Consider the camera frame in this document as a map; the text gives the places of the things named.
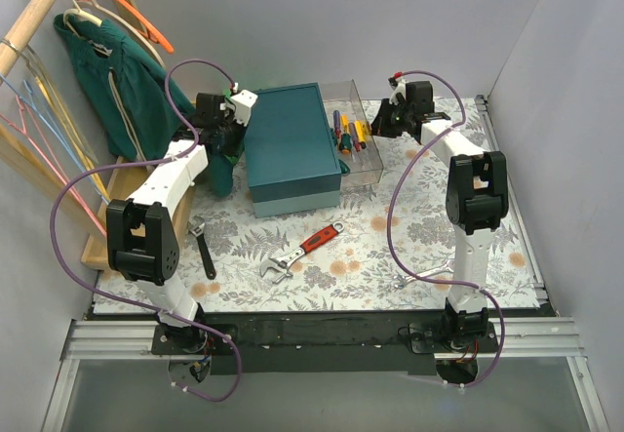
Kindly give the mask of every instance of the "floral pattern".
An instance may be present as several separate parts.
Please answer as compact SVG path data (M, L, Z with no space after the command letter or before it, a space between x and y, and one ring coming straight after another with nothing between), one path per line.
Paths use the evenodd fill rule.
M460 118L457 103L437 99L437 109ZM465 99L469 121L463 133L488 148L475 103ZM365 101L372 121L378 101ZM395 290L399 268L386 242L387 211L395 185L419 145L411 137L375 139L384 164L379 184L343 189L340 206L258 219L247 187L245 160L234 171L234 190L216 199L198 187L193 215L206 221L206 238L217 276L206 278L194 237L188 236L177 272L205 311L392 310L444 306L449 286L410 284ZM454 237L445 210L446 167L425 154L409 174L392 220L393 238L403 262L418 271L438 266L453 254ZM344 231L291 268L293 277L272 284L275 273L259 276L260 263L284 255L328 224L341 221ZM442 275L449 279L451 275ZM120 275L98 280L104 291L144 300L145 295ZM538 306L533 280L516 225L508 215L496 232L490 252L487 288L503 307ZM136 313L141 309L96 296L95 313Z

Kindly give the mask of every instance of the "white hanger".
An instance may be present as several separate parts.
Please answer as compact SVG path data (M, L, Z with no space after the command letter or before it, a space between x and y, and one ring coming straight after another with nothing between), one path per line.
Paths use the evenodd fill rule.
M131 32L135 37L136 40L139 42L139 44L141 44L143 46L143 48L149 52L154 59L156 59L156 61L158 61L158 64L160 64L164 69L167 69L165 66L165 63L163 62L163 59L160 57L160 55L158 54L158 52L156 52L156 49L154 49L154 47L152 46L152 44L149 43L149 41L147 39L145 39L145 37L143 37L140 32L138 32L138 30L136 30L134 27L132 27L126 20L124 20L121 16L117 15L116 13L113 13L112 11L107 10L106 8L103 8L102 6L100 6L98 4L98 0L89 0L89 1L85 1L85 0L80 0L80 2L76 1L76 0L71 0L74 3L74 6L76 6L76 8L71 8L67 11L65 11L65 13L63 13L63 22L67 25L67 18L69 17L69 15L76 15L80 18L84 18L85 20L90 20L91 22L93 22L95 25L97 25L98 27L101 26L101 20L99 18L96 18L94 15L92 15L91 13L87 13L86 11L84 11L80 5L87 5L89 7L91 7L92 9L98 10L101 13L104 13L105 15L107 15L109 18L111 18L112 20L115 20L117 23L119 23L120 25L123 25L126 29L128 29L129 32ZM69 28L76 33L76 31L74 30L73 27L71 27L71 25L69 25Z

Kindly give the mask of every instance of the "red wrench handle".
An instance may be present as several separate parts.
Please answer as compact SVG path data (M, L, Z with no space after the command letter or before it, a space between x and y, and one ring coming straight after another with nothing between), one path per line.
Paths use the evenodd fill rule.
M326 244L329 240L338 235L342 228L343 226L341 223L337 222L335 226L334 224L330 224L326 228L319 230L316 234L303 242L300 247L303 249L304 252L309 254L313 250L318 249L323 244Z

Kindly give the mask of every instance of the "transparent drawer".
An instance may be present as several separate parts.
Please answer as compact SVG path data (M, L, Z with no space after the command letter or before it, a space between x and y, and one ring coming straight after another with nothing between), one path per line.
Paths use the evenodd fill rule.
M349 123L359 121L363 125L367 124L362 101L353 80L320 84L319 86L330 128L333 129L333 112L335 110L338 110L341 115L346 115ZM357 151L356 147L353 146L352 139L350 153L343 154L342 151L337 151L338 159L343 161L351 171L349 175L342 176L341 188L379 183L383 164L370 130L370 128L364 128L363 131L366 148Z

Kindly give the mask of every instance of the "wall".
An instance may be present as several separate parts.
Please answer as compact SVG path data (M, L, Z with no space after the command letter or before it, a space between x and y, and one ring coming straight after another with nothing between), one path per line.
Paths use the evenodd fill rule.
M537 0L136 2L173 43L172 59L216 60L250 88L353 78L363 98L382 98L390 75L417 68L466 97L488 93ZM183 70L189 94L223 86L205 67Z
M540 0L490 97L548 293L624 430L624 0Z
M0 33L5 34L29 0L3 0ZM101 160L108 161L104 135L80 92L69 58L52 29L53 15L69 7L58 0L35 34L33 48L59 83L64 98ZM9 80L27 79L21 61ZM0 112L19 120L13 93L0 86ZM67 167L74 175L76 169ZM97 202L94 193L88 196ZM0 417L2 430L39 430L59 370L59 356L72 317L80 318L91 295L62 272L52 252L48 219L52 204L0 161ZM63 251L78 274L93 282L95 272L78 261L86 234L59 217Z

